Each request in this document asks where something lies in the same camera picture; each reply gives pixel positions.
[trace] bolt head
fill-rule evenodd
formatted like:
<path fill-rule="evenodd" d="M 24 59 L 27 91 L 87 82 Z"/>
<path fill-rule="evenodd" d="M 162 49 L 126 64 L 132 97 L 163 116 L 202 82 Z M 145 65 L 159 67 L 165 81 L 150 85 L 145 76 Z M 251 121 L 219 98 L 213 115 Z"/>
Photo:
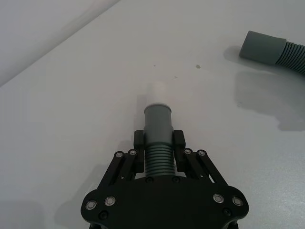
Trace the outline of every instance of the bolt head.
<path fill-rule="evenodd" d="M 233 197 L 232 201 L 233 201 L 233 203 L 234 203 L 236 206 L 242 206 L 242 205 L 244 205 L 243 201 L 242 201 L 240 198 L 238 198 L 238 197 Z"/>
<path fill-rule="evenodd" d="M 107 197 L 105 199 L 105 205 L 106 206 L 112 206 L 115 203 L 115 198 L 114 197 Z"/>
<path fill-rule="evenodd" d="M 108 212 L 107 211 L 102 211 L 100 214 L 99 214 L 99 218 L 101 220 L 105 220 L 108 218 Z"/>
<path fill-rule="evenodd" d="M 122 157 L 122 156 L 123 156 L 123 153 L 118 152 L 118 153 L 115 154 L 115 156 L 116 156 L 116 157 Z"/>
<path fill-rule="evenodd" d="M 205 155 L 205 152 L 202 151 L 202 150 L 200 150 L 200 151 L 198 151 L 198 154 L 199 154 L 200 156 L 204 156 L 204 155 Z"/>
<path fill-rule="evenodd" d="M 173 177 L 173 178 L 172 178 L 172 181 L 173 181 L 174 183 L 179 183 L 179 182 L 180 182 L 180 178 L 179 178 L 179 177 Z"/>
<path fill-rule="evenodd" d="M 219 204 L 224 202 L 224 197 L 217 193 L 213 195 L 213 199 L 216 203 L 219 203 Z"/>
<path fill-rule="evenodd" d="M 224 209 L 223 209 L 223 213 L 224 213 L 226 216 L 231 216 L 231 215 L 232 215 L 230 209 L 228 209 L 228 208 L 224 208 Z"/>
<path fill-rule="evenodd" d="M 131 150 L 129 153 L 130 153 L 130 155 L 136 155 L 136 154 L 137 154 L 137 151 Z"/>
<path fill-rule="evenodd" d="M 96 207 L 96 205 L 97 205 L 97 203 L 96 203 L 95 200 L 90 200 L 86 204 L 86 209 L 87 210 L 92 210 L 92 209 L 94 209 Z"/>
<path fill-rule="evenodd" d="M 191 150 L 185 149 L 185 150 L 184 150 L 184 153 L 185 153 L 185 154 L 191 154 Z"/>

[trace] gray pipe fitting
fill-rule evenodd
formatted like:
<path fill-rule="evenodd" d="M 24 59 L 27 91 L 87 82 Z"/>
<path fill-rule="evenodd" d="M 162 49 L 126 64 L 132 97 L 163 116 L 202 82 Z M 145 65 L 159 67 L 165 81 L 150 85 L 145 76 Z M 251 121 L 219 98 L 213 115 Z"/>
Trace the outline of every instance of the gray pipe fitting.
<path fill-rule="evenodd" d="M 249 31 L 239 56 L 265 64 L 276 64 L 305 74 L 305 46 L 286 39 Z"/>
<path fill-rule="evenodd" d="M 145 173 L 147 177 L 175 175 L 171 109 L 165 104 L 145 108 Z"/>

